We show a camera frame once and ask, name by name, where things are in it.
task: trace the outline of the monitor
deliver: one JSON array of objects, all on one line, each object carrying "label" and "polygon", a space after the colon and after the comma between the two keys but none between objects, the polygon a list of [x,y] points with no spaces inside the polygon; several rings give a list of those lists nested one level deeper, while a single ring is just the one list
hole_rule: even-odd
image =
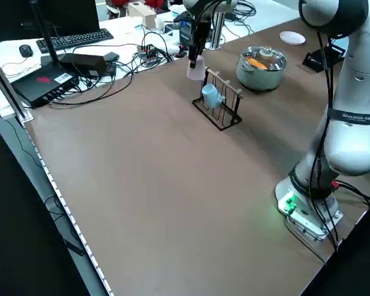
[{"label": "monitor", "polygon": [[[94,0],[38,0],[51,36],[99,31]],[[30,0],[0,0],[0,41],[41,38]]]}]

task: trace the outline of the blue cup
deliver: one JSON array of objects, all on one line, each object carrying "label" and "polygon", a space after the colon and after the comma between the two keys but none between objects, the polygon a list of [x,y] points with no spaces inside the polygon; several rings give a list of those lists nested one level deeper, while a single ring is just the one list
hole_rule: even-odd
[{"label": "blue cup", "polygon": [[205,103],[210,108],[216,108],[221,105],[223,97],[214,84],[206,84],[202,89],[202,94]]}]

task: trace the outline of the white desk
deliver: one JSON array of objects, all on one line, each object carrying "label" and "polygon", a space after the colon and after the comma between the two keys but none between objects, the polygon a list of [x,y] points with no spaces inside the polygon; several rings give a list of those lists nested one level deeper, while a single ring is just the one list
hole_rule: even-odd
[{"label": "white desk", "polygon": [[[280,23],[287,22],[289,20],[296,19],[298,17],[298,11],[290,9],[282,4],[278,4],[273,0],[253,0],[252,3],[257,9],[257,14],[253,17],[249,17],[245,20],[247,25],[250,25],[254,32],[267,29],[279,25]],[[171,12],[166,14],[161,14],[161,18],[165,21],[173,20]],[[238,38],[238,36],[243,37],[248,34],[248,29],[244,26],[238,26],[232,22],[226,22],[226,26],[234,34],[230,33],[225,27],[222,30],[224,36],[223,42],[230,42]],[[133,54],[136,52],[136,46],[123,44],[140,44],[143,37],[144,31],[141,27],[134,28],[132,26],[132,20],[130,17],[118,18],[114,20],[106,20],[100,22],[101,28],[106,28],[113,35],[114,39],[96,43],[99,45],[106,45],[107,47],[84,47],[77,50],[77,53],[93,54],[103,56],[109,52],[116,52],[120,56],[120,62],[128,63],[131,61]],[[174,46],[175,40],[170,38],[165,38],[168,46]],[[164,43],[162,39],[155,35],[149,34],[146,37],[146,44],[153,44],[159,48],[164,48]],[[33,50],[33,57],[25,60],[19,53],[19,46],[23,44],[28,44]],[[13,82],[22,76],[26,75],[30,71],[36,70],[40,67],[40,58],[42,54],[39,51],[36,40],[20,40],[20,41],[5,41],[0,43],[0,66],[4,66],[4,72],[8,75],[22,73],[19,76],[9,78],[10,82]],[[125,75],[125,72],[118,69],[116,79],[120,79]],[[110,78],[103,78],[102,83],[109,82]],[[80,88],[84,89],[86,86],[80,83]],[[0,91],[0,115],[3,118],[13,116],[14,111],[10,107],[6,98]]]}]

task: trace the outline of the metal rack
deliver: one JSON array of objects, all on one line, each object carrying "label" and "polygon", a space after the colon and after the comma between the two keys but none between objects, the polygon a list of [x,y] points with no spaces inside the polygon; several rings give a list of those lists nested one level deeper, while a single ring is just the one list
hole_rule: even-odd
[{"label": "metal rack", "polygon": [[[214,84],[217,90],[220,91],[224,100],[219,107],[209,108],[204,102],[202,88],[207,83]],[[219,76],[219,72],[214,72],[211,69],[205,69],[205,78],[200,88],[200,97],[192,101],[192,104],[210,120],[220,131],[226,130],[242,121],[237,114],[239,110],[240,100],[243,98],[241,89],[234,89],[230,85],[229,80],[224,80]]]}]

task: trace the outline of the brown table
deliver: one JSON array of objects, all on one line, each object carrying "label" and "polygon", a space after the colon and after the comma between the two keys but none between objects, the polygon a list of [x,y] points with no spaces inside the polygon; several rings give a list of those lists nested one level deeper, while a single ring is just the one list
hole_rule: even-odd
[{"label": "brown table", "polygon": [[[283,30],[308,44],[282,43]],[[288,232],[273,194],[326,105],[324,77],[297,66],[315,35],[294,20],[206,51],[206,65],[244,90],[243,122],[224,132],[191,104],[200,84],[186,79],[186,59],[137,74],[110,99],[33,111],[27,129],[117,295],[296,295],[315,275],[321,262]],[[261,45],[289,65],[277,90],[254,94],[234,69],[244,47]],[[370,194],[370,174],[349,180]],[[365,208],[337,197],[345,237]]]}]

